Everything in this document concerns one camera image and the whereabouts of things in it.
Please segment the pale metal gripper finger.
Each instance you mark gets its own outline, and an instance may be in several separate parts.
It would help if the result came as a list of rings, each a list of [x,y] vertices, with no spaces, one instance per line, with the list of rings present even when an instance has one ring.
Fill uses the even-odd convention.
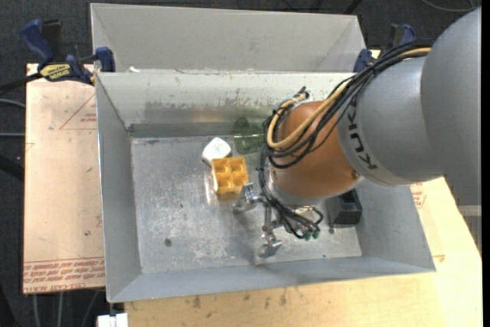
[[[273,257],[276,255],[278,249],[282,246],[283,242],[276,237],[274,233],[262,234],[263,244],[258,250],[259,257]]]
[[[246,183],[237,196],[233,205],[233,214],[242,214],[256,207],[258,203],[258,194],[254,189],[252,182]]]

